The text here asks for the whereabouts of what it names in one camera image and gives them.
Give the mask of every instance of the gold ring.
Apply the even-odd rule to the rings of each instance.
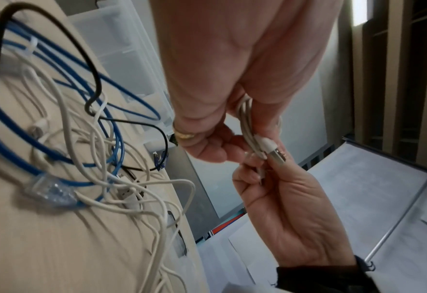
[[[194,133],[182,133],[182,132],[176,130],[175,122],[173,122],[171,127],[173,128],[173,133],[175,134],[175,136],[181,140],[190,140],[191,138],[196,136],[196,134],[194,134]]]

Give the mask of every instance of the black sleeve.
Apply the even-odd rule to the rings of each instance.
[[[276,287],[293,293],[379,293],[365,275],[366,263],[356,260],[354,266],[279,267]]]

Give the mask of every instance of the cable bundle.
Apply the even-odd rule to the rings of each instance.
[[[49,19],[56,27],[58,27],[73,43],[73,45],[80,52],[85,62],[79,60],[67,52],[62,47],[53,43],[45,36],[31,29],[30,27],[17,22],[12,19],[14,13],[23,10],[35,11],[47,19]],[[4,32],[9,31],[23,37],[30,41],[30,46],[4,39]],[[4,53],[3,49],[8,50],[12,55]],[[0,108],[0,121],[2,121],[11,131],[22,138],[25,142],[33,147],[33,158],[38,168],[35,165],[25,161],[14,152],[12,152],[6,145],[0,141],[0,154],[7,160],[26,172],[38,176],[45,174],[44,170],[49,170],[53,167],[55,161],[72,164],[78,171],[89,181],[70,181],[67,179],[59,179],[62,184],[71,187],[85,187],[97,185],[101,187],[100,196],[95,200],[90,199],[77,190],[74,190],[74,196],[80,201],[77,203],[78,207],[94,206],[110,212],[121,213],[126,215],[133,215],[144,225],[146,225],[154,234],[154,242],[151,251],[151,260],[145,274],[142,284],[139,286],[139,292],[149,293],[152,292],[154,287],[156,292],[162,290],[166,284],[165,273],[176,276],[180,279],[186,291],[184,280],[174,271],[166,268],[163,265],[166,250],[167,229],[179,223],[181,218],[186,213],[189,205],[194,197],[195,186],[188,180],[167,180],[162,174],[151,173],[151,171],[158,169],[166,159],[168,152],[167,137],[163,131],[151,124],[139,123],[128,120],[114,119],[108,110],[108,107],[132,113],[134,115],[158,121],[160,120],[159,113],[147,104],[144,100],[138,98],[125,88],[121,87],[108,77],[99,73],[94,66],[93,62],[86,54],[85,50],[81,47],[79,42],[72,36],[72,34],[51,14],[42,8],[29,3],[16,2],[7,5],[0,12],[0,61],[3,56],[4,62],[17,62],[19,65],[19,73],[23,86],[27,89],[31,101],[40,112],[41,119],[35,122],[28,131],[23,130],[15,121],[13,121],[1,108]],[[41,60],[46,65],[52,67],[57,71],[65,81],[54,80],[51,76],[39,66],[34,58]],[[62,58],[65,58],[80,67],[88,70],[93,75],[93,82],[86,81],[78,75]],[[139,101],[142,105],[147,107],[155,117],[143,115],[122,109],[116,105],[109,103],[107,95],[102,91],[101,80],[109,83],[121,92]],[[50,132],[50,115],[47,107],[42,103],[42,99],[35,95],[32,85],[37,87],[41,94],[47,99],[56,104],[60,109],[62,118],[62,128]],[[83,107],[85,112],[92,117],[92,121],[83,118],[80,114],[70,109],[67,105],[66,99],[60,90],[60,86],[66,86],[74,89],[84,100]],[[85,128],[77,128],[72,126],[72,119],[80,121]],[[106,131],[102,121],[108,124],[109,133]],[[144,156],[138,149],[127,143],[117,126],[117,123],[130,123],[149,126],[157,129],[163,135],[165,140],[166,150],[162,160],[154,168],[149,168],[148,163]],[[65,144],[58,144],[53,147],[48,147],[50,139],[59,134],[63,134]],[[75,145],[77,143],[89,144],[90,153],[93,159],[92,163],[84,163],[80,160],[76,151]],[[128,154],[139,166],[127,167],[123,165],[124,158]],[[90,172],[89,168],[95,167],[99,170],[99,176]],[[141,170],[145,174],[145,178],[139,179],[141,182],[131,182],[126,180],[125,177],[118,176],[120,169],[128,172],[134,178],[134,175],[129,171],[130,169]],[[173,184],[182,183],[187,184],[191,188],[189,199],[183,209],[170,201],[164,201],[159,195],[154,193],[147,187],[155,184]],[[120,193],[122,190],[130,190],[132,195],[137,198],[137,209],[123,208],[121,205],[130,206],[128,199],[116,200],[115,194]],[[143,199],[140,193],[144,193],[151,199]],[[162,213],[158,214],[152,210],[147,209],[148,203],[158,203],[162,208]],[[177,210],[178,217],[172,224],[168,223],[168,206],[172,206]],[[158,228],[152,226],[143,216],[153,217],[158,222]],[[168,243],[168,247],[173,243],[180,226],[176,228],[175,233]],[[161,282],[156,286],[155,281],[158,274],[162,273],[164,277]]]

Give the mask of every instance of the metal rod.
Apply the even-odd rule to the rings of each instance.
[[[427,187],[427,179],[423,183],[423,185],[421,185],[420,189],[418,189],[415,196],[411,199],[410,203],[408,204],[407,208],[405,209],[405,211],[403,212],[403,214],[401,215],[399,220],[397,220],[397,222],[386,232],[386,234],[384,234],[383,238],[381,238],[381,240],[379,240],[378,244],[376,244],[376,246],[373,248],[373,250],[365,258],[365,263],[370,262],[370,260],[378,252],[378,250],[381,248],[381,246],[386,242],[386,240],[389,238],[389,236],[391,236],[392,232],[394,232],[394,230],[397,228],[397,226],[400,224],[400,222],[403,220],[403,218],[405,218],[405,216],[408,214],[408,212],[412,209],[413,205],[418,201],[418,199],[420,198],[421,194],[426,189],[426,187]]]

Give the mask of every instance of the wooden table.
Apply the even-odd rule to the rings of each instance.
[[[65,14],[53,0],[31,1],[42,6],[67,24],[78,40],[83,39],[68,24]],[[0,10],[7,1],[0,1]],[[27,12],[27,24],[76,56],[78,52],[68,39],[49,21],[33,12]],[[9,33],[6,38],[19,41]],[[101,72],[103,67],[84,45]],[[38,61],[52,77],[58,74]],[[90,74],[84,74],[89,80]],[[120,93],[104,84],[110,102],[123,105]],[[40,118],[38,111],[25,95],[26,90],[15,76],[0,74],[0,106],[21,127],[26,129]],[[58,107],[46,102],[53,113],[53,129],[61,126]],[[77,106],[76,111],[84,113]],[[111,110],[114,117],[124,118],[119,111]],[[119,125],[126,141],[137,144],[138,136],[128,125]],[[31,147],[0,123],[0,139],[15,153],[30,160]],[[83,159],[91,162],[89,146],[83,145]],[[142,145],[139,149],[151,162]],[[51,172],[58,176],[85,179],[73,166],[55,164]],[[149,249],[153,236],[141,223],[120,214],[87,208],[78,211],[58,212],[48,210],[21,194],[23,185],[31,175],[0,157],[0,292],[135,292],[141,284],[150,259]],[[171,185],[161,187],[166,199],[179,203]],[[96,187],[82,189],[90,197],[99,194]],[[181,232],[186,242],[188,256],[204,277],[202,264],[188,222],[181,221]],[[205,278],[197,278],[200,292],[207,292]],[[182,292],[181,284],[171,277],[171,289]]]

